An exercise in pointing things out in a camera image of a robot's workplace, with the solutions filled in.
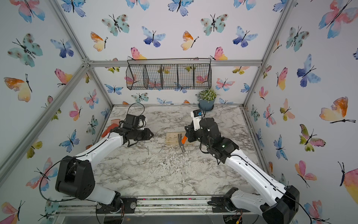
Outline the orange black claw hammer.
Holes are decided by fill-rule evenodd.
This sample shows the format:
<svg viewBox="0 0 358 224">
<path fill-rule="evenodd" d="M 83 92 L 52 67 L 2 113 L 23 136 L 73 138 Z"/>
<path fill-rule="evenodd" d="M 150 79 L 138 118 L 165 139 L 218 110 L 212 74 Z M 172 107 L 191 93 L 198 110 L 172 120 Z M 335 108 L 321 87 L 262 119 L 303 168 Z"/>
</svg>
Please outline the orange black claw hammer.
<svg viewBox="0 0 358 224">
<path fill-rule="evenodd" d="M 186 143 L 187 137 L 183 134 L 178 134 L 178 144 L 183 153 L 186 152 L 185 150 L 185 143 Z"/>
</svg>

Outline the wooden block with nails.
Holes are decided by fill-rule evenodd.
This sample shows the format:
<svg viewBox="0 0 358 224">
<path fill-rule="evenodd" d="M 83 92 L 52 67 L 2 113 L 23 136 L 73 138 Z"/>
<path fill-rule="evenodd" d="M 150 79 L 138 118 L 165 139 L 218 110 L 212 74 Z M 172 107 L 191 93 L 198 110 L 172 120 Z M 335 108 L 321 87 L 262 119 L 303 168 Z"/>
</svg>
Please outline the wooden block with nails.
<svg viewBox="0 0 358 224">
<path fill-rule="evenodd" d="M 166 146 L 180 146 L 185 137 L 185 132 L 169 132 L 166 134 Z"/>
</svg>

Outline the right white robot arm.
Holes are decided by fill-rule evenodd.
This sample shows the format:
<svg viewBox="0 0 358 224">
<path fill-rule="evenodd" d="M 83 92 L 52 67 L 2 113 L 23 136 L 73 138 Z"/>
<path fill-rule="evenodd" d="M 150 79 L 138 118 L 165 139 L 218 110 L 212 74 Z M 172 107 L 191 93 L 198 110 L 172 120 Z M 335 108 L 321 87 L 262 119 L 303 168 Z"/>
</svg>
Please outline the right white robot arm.
<svg viewBox="0 0 358 224">
<path fill-rule="evenodd" d="M 199 142 L 206 146 L 206 154 L 213 156 L 239 173 L 254 189 L 257 195 L 232 187 L 217 208 L 230 212 L 241 209 L 263 217 L 268 224 L 289 224 L 299 210 L 298 189 L 285 186 L 265 173 L 252 162 L 231 139 L 223 137 L 213 118 L 198 118 L 185 127 L 188 142 Z"/>
</svg>

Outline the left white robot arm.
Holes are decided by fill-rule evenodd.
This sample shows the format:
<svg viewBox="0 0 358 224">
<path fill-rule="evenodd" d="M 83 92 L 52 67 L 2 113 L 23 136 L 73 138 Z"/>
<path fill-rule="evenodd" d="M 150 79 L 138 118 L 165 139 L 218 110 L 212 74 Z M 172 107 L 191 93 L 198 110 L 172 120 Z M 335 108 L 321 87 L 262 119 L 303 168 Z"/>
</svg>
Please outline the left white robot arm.
<svg viewBox="0 0 358 224">
<path fill-rule="evenodd" d="M 56 191 L 79 200 L 120 206 L 120 193 L 97 184 L 93 171 L 115 149 L 150 140 L 154 134 L 145 125 L 144 115 L 128 114 L 98 143 L 77 156 L 64 157 L 59 164 Z"/>
</svg>

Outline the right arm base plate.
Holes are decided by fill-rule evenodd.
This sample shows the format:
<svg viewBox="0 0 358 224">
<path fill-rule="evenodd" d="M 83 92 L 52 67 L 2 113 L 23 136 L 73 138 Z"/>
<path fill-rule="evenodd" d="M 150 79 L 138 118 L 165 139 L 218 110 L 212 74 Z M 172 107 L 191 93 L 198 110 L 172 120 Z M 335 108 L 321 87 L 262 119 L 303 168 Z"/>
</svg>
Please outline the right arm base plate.
<svg viewBox="0 0 358 224">
<path fill-rule="evenodd" d="M 211 197 L 211 199 L 207 202 L 207 204 L 212 208 L 213 213 L 246 213 L 249 212 L 245 209 L 238 209 L 232 203 L 225 199 L 223 196 L 220 197 Z"/>
</svg>

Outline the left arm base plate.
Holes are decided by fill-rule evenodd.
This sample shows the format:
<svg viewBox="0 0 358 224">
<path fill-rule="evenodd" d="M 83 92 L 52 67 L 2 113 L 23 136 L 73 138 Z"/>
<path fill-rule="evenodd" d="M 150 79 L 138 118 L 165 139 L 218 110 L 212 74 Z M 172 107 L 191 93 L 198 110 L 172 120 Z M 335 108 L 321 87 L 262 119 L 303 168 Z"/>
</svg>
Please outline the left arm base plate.
<svg viewBox="0 0 358 224">
<path fill-rule="evenodd" d="M 100 203 L 96 208 L 97 214 L 134 214 L 137 207 L 137 198 L 117 198 L 111 204 Z"/>
</svg>

